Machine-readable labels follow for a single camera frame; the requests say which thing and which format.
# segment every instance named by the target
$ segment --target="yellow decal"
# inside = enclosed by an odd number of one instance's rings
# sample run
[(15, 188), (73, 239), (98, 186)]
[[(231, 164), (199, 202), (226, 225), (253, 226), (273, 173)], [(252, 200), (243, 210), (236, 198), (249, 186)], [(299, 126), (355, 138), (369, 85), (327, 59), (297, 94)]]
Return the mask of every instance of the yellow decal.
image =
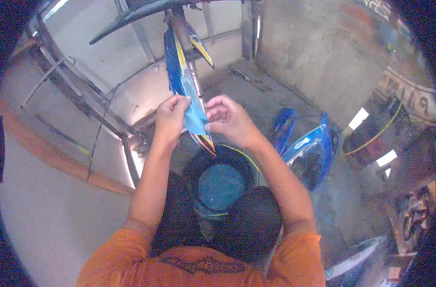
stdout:
[(204, 46), (198, 43), (193, 36), (190, 35), (192, 45), (199, 50), (199, 52), (204, 56), (205, 60), (213, 66), (213, 61), (208, 52), (205, 50)]
[(180, 61), (181, 71), (184, 71), (187, 68), (185, 54), (183, 53), (183, 49), (181, 48), (180, 40), (178, 36), (175, 35), (175, 46), (177, 47), (177, 55), (178, 60)]

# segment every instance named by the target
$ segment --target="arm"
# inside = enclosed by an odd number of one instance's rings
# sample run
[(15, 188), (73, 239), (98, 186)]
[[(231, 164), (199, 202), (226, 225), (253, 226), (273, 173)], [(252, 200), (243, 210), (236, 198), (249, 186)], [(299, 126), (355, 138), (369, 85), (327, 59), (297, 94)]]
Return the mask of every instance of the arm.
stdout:
[(172, 151), (183, 128), (183, 117), (191, 99), (174, 95), (159, 105), (153, 143), (143, 167), (140, 183), (130, 203), (123, 229), (133, 229), (151, 240), (164, 213)]
[(209, 101), (206, 129), (225, 135), (248, 149), (258, 160), (284, 219), (287, 233), (315, 232), (315, 219), (309, 194), (303, 184), (261, 134), (245, 110), (221, 95)]
[(183, 128), (190, 99), (175, 95), (158, 107), (156, 131), (140, 183), (122, 228), (83, 266), (77, 286), (120, 285), (141, 270), (164, 213), (172, 151)]

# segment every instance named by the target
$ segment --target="yellow air hose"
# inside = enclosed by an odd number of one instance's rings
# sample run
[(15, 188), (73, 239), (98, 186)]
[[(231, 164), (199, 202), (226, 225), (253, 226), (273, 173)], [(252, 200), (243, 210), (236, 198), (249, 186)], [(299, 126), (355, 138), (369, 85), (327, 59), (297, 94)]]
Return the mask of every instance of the yellow air hose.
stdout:
[(384, 130), (386, 130), (391, 123), (393, 123), (393, 121), (395, 120), (395, 118), (397, 117), (398, 113), (400, 112), (401, 107), (403, 106), (403, 102), (400, 102), (400, 105), (398, 106), (397, 111), (395, 112), (395, 114), (393, 115), (392, 119), (385, 125), (385, 127), (372, 139), (370, 139), (369, 141), (367, 141), (364, 145), (360, 146), (359, 148), (351, 151), (351, 152), (347, 152), (344, 154), (344, 156), (348, 156), (351, 155), (355, 152), (358, 152), (359, 150), (361, 150), (362, 148), (368, 146), (371, 142), (373, 142), (375, 139), (377, 139), (380, 135), (382, 135), (382, 133), (384, 132)]

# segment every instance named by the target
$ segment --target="window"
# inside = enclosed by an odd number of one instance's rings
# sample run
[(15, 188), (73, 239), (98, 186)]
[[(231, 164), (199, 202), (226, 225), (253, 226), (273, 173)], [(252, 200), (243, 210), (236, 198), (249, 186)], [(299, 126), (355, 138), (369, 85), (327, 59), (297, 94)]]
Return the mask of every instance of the window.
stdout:
[(349, 124), (351, 129), (356, 129), (370, 114), (361, 108)]
[(376, 162), (377, 162), (377, 164), (379, 164), (379, 166), (384, 166), (384, 165), (388, 164), (389, 162), (391, 162), (392, 160), (394, 160), (396, 157), (397, 157), (397, 153), (395, 152), (395, 150), (391, 150), (383, 157), (377, 159)]

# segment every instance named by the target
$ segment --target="person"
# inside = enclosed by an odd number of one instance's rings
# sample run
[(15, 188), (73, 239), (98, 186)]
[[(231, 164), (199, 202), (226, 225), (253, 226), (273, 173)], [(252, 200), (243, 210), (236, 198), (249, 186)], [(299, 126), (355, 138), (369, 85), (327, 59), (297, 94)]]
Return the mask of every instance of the person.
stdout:
[[(207, 104), (210, 123), (205, 128), (225, 135), (234, 145), (250, 151), (256, 158), (268, 190), (277, 202), (284, 237), (275, 250), (267, 276), (263, 276), (260, 268), (239, 257), (239, 252), (245, 252), (245, 247), (239, 248), (239, 245), (258, 250), (257, 243), (264, 238), (261, 232), (252, 232), (255, 224), (242, 223), (245, 215), (239, 215), (239, 231), (228, 234), (224, 240), (226, 244), (221, 244), (226, 247), (218, 247), (218, 250), (201, 244), (197, 233), (197, 240), (189, 240), (188, 244), (171, 240), (178, 234), (194, 234), (191, 232), (194, 224), (186, 215), (189, 219), (180, 220), (177, 226), (183, 228), (183, 232), (177, 230), (175, 235), (163, 227), (169, 221), (169, 210), (189, 212), (182, 210), (181, 204), (172, 207), (168, 195), (173, 186), (181, 185), (180, 182), (169, 182), (175, 181), (175, 176), (169, 175), (169, 164), (189, 103), (189, 98), (174, 95), (158, 107), (153, 143), (127, 220), (87, 261), (77, 278), (77, 286), (325, 286), (320, 235), (316, 233), (313, 207), (306, 188), (244, 108), (226, 95), (217, 96)], [(248, 199), (253, 198), (252, 193), (249, 192)], [(262, 215), (260, 222), (270, 225), (274, 220), (266, 216), (263, 207), (253, 208), (252, 213)], [(171, 247), (153, 254), (152, 249), (159, 245)]]

